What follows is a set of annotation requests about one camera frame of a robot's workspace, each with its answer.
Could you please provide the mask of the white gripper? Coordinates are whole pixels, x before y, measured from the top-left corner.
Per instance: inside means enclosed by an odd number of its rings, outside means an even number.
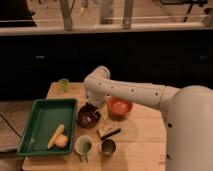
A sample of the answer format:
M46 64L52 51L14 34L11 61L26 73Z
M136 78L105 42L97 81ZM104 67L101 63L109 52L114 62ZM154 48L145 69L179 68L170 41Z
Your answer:
M105 103L106 96L102 93L88 91L87 92L87 100L91 105L93 105L97 108L100 108Z

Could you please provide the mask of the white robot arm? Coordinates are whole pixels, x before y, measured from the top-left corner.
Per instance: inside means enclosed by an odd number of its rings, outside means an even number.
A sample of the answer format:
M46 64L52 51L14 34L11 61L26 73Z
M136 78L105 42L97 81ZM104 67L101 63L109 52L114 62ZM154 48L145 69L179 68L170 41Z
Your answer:
M108 95L167 115L165 171L213 171L213 90L115 81L104 66L84 79L88 102L100 107Z

